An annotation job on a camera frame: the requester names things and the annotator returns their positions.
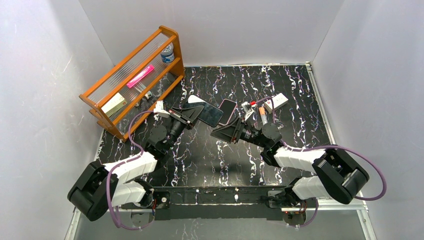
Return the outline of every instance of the small bottle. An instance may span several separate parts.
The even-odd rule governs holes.
[[[160,52],[162,62],[169,64],[174,60],[174,45],[171,43]]]
[[[267,120],[267,114],[265,113],[265,108],[263,107],[259,108],[259,115],[260,115],[260,119],[262,120],[262,125],[267,124],[268,120]]]

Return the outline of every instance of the white wall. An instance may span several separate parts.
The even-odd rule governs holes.
[[[418,0],[346,0],[312,63],[337,143],[387,178],[386,196],[368,202],[378,239],[424,237],[423,13]]]
[[[1,239],[64,238],[100,136],[78,95],[112,66],[78,0],[2,1]]]
[[[114,64],[160,25],[185,66],[314,59],[343,0],[79,0]]]

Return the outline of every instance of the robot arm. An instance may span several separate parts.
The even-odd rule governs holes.
[[[124,160],[102,164],[91,162],[78,178],[68,193],[68,200],[73,203],[90,221],[99,219],[108,210],[106,197],[107,176],[112,168],[117,167],[110,178],[111,205],[113,207],[137,203],[148,206],[152,201],[153,187],[138,176],[151,173],[164,165],[171,149],[184,129],[192,129],[204,106],[168,111],[159,103],[154,112],[170,118],[170,124],[156,125],[144,143],[143,154],[136,154]]]
[[[368,173],[342,149],[307,150],[285,146],[278,127],[266,123],[254,128],[242,118],[210,134],[228,143],[238,140],[263,147],[262,159],[274,167],[292,167],[316,174],[313,177],[295,179],[281,196],[295,205],[300,200],[332,197],[342,204],[349,204],[370,179]]]

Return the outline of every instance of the black phone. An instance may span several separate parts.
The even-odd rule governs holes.
[[[197,106],[204,106],[203,111],[198,116],[198,119],[205,124],[215,128],[218,126],[218,123],[220,122],[220,119],[223,116],[223,111],[217,108],[216,106],[213,106],[212,104],[205,102],[205,101],[198,101],[198,102],[186,102],[182,106],[183,109],[188,109],[192,107]]]
[[[230,122],[231,117],[234,114],[234,111],[237,108],[237,103],[235,101],[224,99],[219,105],[219,109],[222,110],[223,115],[221,120],[219,120],[219,125],[225,126]]]

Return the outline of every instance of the pink highlighter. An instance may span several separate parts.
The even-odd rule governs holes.
[[[143,71],[141,71],[137,76],[135,76],[131,81],[129,81],[126,86],[129,88],[134,87],[140,80],[144,79],[147,74],[149,74],[151,71],[153,71],[155,67],[153,65],[147,66]]]

